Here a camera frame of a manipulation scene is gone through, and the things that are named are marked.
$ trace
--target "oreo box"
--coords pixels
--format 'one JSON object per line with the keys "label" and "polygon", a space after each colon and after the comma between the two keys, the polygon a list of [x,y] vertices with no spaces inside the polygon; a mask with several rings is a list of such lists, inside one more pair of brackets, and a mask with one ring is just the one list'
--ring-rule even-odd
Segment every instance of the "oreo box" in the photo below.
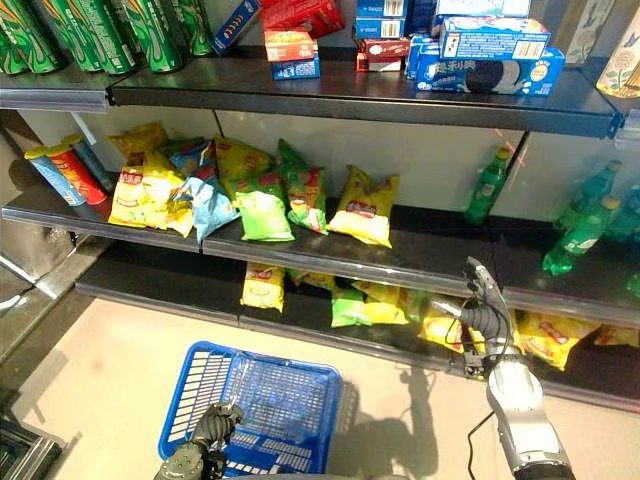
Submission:
{"label": "oreo box", "polygon": [[449,17],[440,56],[451,60],[538,60],[551,32],[532,18]]}
{"label": "oreo box", "polygon": [[418,91],[546,96],[564,66],[556,48],[546,49],[538,60],[441,60],[434,47],[422,47]]}

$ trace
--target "cable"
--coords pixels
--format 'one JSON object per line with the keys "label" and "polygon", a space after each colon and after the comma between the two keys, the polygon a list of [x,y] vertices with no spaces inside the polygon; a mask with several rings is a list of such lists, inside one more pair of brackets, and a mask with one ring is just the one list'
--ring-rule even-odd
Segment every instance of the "cable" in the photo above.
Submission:
{"label": "cable", "polygon": [[473,443],[471,443],[471,436],[476,433],[480,429],[480,427],[482,427],[482,425],[487,423],[487,420],[489,420],[494,415],[494,413],[495,412],[492,411],[489,415],[484,417],[480,421],[480,423],[473,427],[473,429],[467,434],[467,442],[469,442],[469,462],[467,462],[467,471],[469,472],[471,480],[476,480],[476,477],[473,475],[473,470],[471,468],[471,464],[473,463]]}

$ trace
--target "green soda bottle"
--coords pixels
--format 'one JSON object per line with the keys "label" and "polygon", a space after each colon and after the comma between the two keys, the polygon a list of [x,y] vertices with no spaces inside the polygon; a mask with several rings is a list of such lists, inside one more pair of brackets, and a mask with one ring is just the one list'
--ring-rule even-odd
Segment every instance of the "green soda bottle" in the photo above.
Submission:
{"label": "green soda bottle", "polygon": [[616,173],[622,168],[622,162],[611,160],[600,173],[584,182],[565,211],[553,223],[556,230],[568,230],[578,220],[580,214],[597,206],[602,197],[611,193]]}
{"label": "green soda bottle", "polygon": [[571,271],[575,259],[587,253],[605,232],[609,217],[618,205],[620,200],[607,195],[600,205],[581,215],[573,228],[545,255],[542,269],[551,275]]}
{"label": "green soda bottle", "polygon": [[509,149],[500,147],[493,162],[482,171],[480,181],[471,197],[471,203],[464,212],[469,223],[480,225],[491,210],[506,180],[506,167],[510,157]]}

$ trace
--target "blue shopping basket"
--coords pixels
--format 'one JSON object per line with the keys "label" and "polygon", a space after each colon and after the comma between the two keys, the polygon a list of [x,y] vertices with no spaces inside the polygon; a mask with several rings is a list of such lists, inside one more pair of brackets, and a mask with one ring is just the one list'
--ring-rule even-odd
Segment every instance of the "blue shopping basket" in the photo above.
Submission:
{"label": "blue shopping basket", "polygon": [[158,452],[173,454],[212,403],[233,402],[245,417],[223,450],[227,476],[324,473],[339,396],[334,368],[198,342],[187,352]]}

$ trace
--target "shelf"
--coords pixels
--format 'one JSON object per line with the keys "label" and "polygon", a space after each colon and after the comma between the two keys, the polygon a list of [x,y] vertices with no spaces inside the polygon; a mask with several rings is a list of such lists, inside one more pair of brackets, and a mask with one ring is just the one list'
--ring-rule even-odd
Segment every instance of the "shelf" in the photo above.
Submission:
{"label": "shelf", "polygon": [[122,78],[86,73],[75,63],[43,75],[2,75],[0,108],[104,113],[108,87]]}
{"label": "shelf", "polygon": [[116,105],[162,105],[386,122],[612,136],[616,111],[578,70],[548,97],[417,93],[399,72],[356,73],[351,49],[321,49],[321,78],[275,82],[263,48],[192,60],[177,72],[148,69],[111,88]]}
{"label": "shelf", "polygon": [[541,269],[559,238],[550,224],[492,217],[491,230],[500,238],[496,269],[510,307],[640,326],[640,299],[625,289],[640,269],[637,245],[600,240],[570,273],[554,277]]}

